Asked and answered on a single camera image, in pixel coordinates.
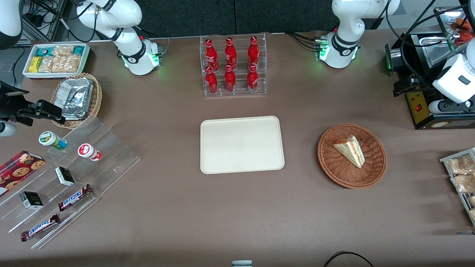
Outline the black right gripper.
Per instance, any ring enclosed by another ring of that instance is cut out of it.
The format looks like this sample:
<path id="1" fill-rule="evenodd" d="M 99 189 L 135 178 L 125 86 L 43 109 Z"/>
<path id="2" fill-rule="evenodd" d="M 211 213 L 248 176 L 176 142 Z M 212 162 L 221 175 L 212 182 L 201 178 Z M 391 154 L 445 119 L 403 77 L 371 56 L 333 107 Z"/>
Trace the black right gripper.
<path id="1" fill-rule="evenodd" d="M 26 126 L 33 125 L 33 118 L 48 119 L 60 125 L 65 124 L 66 119 L 62 116 L 62 108 L 43 99 L 37 101 L 37 103 L 29 103 L 24 98 L 24 95 L 29 91 L 18 89 L 5 82 L 1 82 L 0 85 L 1 120 L 11 120 Z M 28 108 L 29 114 L 18 114 L 23 108 Z"/>

